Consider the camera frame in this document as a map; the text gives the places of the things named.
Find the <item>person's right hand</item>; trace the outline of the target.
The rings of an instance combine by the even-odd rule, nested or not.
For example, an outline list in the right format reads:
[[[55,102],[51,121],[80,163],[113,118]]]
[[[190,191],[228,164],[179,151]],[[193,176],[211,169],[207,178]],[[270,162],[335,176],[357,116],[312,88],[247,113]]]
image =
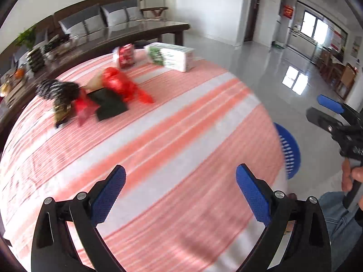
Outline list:
[[[345,192],[343,206],[353,212],[362,200],[362,161],[345,158],[342,170],[342,190]]]

